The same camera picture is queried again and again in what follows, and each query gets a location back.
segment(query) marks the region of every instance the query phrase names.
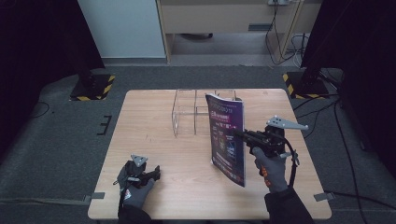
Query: gloved hand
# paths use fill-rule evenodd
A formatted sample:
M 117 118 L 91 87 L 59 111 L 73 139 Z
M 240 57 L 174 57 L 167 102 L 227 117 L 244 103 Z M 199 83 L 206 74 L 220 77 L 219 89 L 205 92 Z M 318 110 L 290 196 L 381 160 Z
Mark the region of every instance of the gloved hand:
M 147 185 L 137 189 L 135 186 L 131 185 L 125 191 L 125 197 L 123 204 L 133 205 L 138 208 L 143 207 L 143 203 L 145 202 L 149 192 L 151 191 L 152 187 L 154 187 L 155 180 L 151 178 Z
M 271 193 L 277 193 L 288 188 L 285 179 L 285 161 L 286 158 L 273 157 L 268 158 L 259 147 L 252 149 L 256 160 L 256 167 L 260 170 L 260 174 L 264 177 L 265 185 Z

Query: metal file holder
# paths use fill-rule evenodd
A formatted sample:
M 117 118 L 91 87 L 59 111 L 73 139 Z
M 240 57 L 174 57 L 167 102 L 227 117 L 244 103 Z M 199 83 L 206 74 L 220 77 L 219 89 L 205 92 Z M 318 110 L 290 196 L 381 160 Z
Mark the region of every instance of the metal file holder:
M 186 135 L 209 135 L 209 116 L 205 95 L 215 93 L 221 98 L 236 99 L 235 90 L 176 90 L 172 108 L 172 125 L 175 137 Z

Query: magazine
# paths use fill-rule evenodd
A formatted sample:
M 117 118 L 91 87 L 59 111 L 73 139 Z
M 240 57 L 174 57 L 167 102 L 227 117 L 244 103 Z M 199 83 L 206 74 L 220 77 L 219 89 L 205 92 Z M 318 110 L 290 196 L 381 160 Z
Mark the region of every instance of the magazine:
M 244 131 L 244 104 L 216 94 L 205 95 L 210 124 L 212 162 L 234 183 L 245 186 L 245 150 L 242 138 L 233 130 Z

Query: wall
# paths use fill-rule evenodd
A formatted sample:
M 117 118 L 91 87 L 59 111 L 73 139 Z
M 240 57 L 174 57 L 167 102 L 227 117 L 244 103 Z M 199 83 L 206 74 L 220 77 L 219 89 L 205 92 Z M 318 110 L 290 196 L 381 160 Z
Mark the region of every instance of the wall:
M 155 0 L 78 0 L 102 58 L 165 58 Z

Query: magazine cover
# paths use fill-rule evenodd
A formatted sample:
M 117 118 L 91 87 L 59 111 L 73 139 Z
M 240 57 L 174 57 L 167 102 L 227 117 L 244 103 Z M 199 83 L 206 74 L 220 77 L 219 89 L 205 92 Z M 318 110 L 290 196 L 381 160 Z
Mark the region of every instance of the magazine cover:
M 233 136 L 233 129 L 244 131 L 242 101 L 226 100 L 215 94 L 206 96 L 212 161 L 234 183 L 245 186 L 245 150 L 242 138 Z

